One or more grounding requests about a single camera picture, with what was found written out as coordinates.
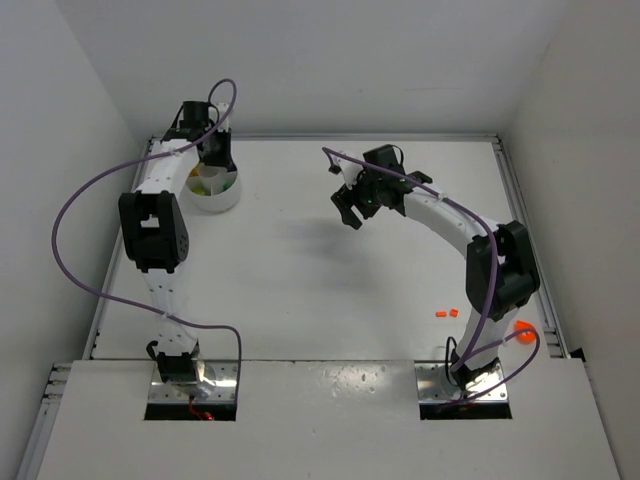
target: cable clip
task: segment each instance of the cable clip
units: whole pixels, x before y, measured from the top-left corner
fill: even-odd
[[[446,192],[440,192],[438,193],[438,197],[436,198],[436,203],[440,203],[447,198],[449,198],[449,195],[447,195]]]

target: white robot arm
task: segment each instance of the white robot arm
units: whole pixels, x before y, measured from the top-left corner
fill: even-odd
[[[362,155],[364,164],[382,167],[405,175],[404,167],[398,162],[393,145],[384,145]],[[366,168],[363,165],[346,162],[338,156],[330,155],[329,171],[342,174],[344,186],[331,200],[342,215],[346,225],[358,229],[360,219],[352,211],[356,207],[363,218],[375,215],[382,206],[395,210],[407,218],[415,220],[449,242],[467,262],[467,296],[472,304],[471,314],[462,339],[452,355],[455,364],[467,351],[481,320],[480,311],[486,299],[491,250],[487,232],[476,220],[465,215],[448,202],[444,192],[432,183],[422,172],[409,176],[429,188],[438,196],[420,189],[414,189],[405,180],[389,174]],[[540,278],[535,265],[533,250],[526,228],[519,222],[499,225],[491,219],[481,219],[493,231],[498,243],[498,253],[504,257],[498,267],[496,289],[492,299],[489,318],[486,320],[473,347],[482,347],[504,338],[510,321],[518,308],[525,305],[529,297],[539,288]],[[493,368],[498,361],[498,346],[484,350],[467,358],[453,370],[456,384],[464,386],[481,373]]]
[[[184,102],[182,120],[178,124],[176,118],[161,142],[162,151],[172,155],[158,160],[138,188],[122,194],[118,202],[127,256],[142,271],[153,306],[166,315],[182,316],[187,303],[182,271],[189,235],[177,197],[200,163],[236,170],[228,120],[198,147],[184,147],[209,131],[216,123],[213,115],[220,118],[228,108],[226,103]],[[158,321],[157,338],[147,346],[147,352],[156,360],[162,380],[197,384],[200,372],[193,362],[199,354],[196,332],[166,317]]]

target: rectangular cutout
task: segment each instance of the rectangular cutout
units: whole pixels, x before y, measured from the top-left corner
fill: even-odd
[[[190,394],[184,388],[177,389],[171,383],[162,382],[157,366],[154,368],[145,420],[206,421],[209,417],[220,422],[236,420],[238,364],[209,360],[196,362],[201,381],[188,387],[194,397],[191,405]]]
[[[466,385],[464,392],[452,385],[445,375],[443,362],[420,362],[415,364],[416,384],[420,420],[489,420],[511,419],[507,387],[499,385],[491,392],[468,404],[447,406],[462,395],[474,395],[501,382],[503,377],[500,362],[491,371],[478,376]]]

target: small orange piece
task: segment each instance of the small orange piece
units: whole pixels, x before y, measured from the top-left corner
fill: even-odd
[[[530,323],[518,320],[516,321],[513,331],[517,332],[518,330],[524,330],[525,328],[532,328],[535,330],[535,327]],[[523,345],[529,345],[530,343],[536,341],[536,335],[533,332],[524,332],[518,335],[516,337],[516,340],[518,340],[518,342],[522,343]]]

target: white table surface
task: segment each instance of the white table surface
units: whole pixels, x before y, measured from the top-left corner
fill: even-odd
[[[420,421],[396,361],[246,362],[235,422],[146,422],[152,367],[74,363],[39,480],[618,478],[579,360],[536,362],[513,419],[478,421]]]
[[[426,227],[386,209],[359,231],[342,225],[330,196],[323,145],[362,153],[398,143],[408,172],[422,170],[477,213],[512,219],[490,142],[236,140],[243,193],[220,215],[180,199],[191,239],[185,276],[188,319],[237,327],[245,359],[441,359],[448,335],[460,338],[470,305],[465,263]],[[122,254],[111,292],[150,302],[133,262]],[[458,319],[435,317],[460,310]],[[108,302],[94,358],[146,358],[153,314]],[[533,299],[519,318],[541,324]],[[235,358],[226,332],[201,331],[206,358]],[[503,349],[515,360],[518,345]],[[547,356],[543,345],[540,356]]]

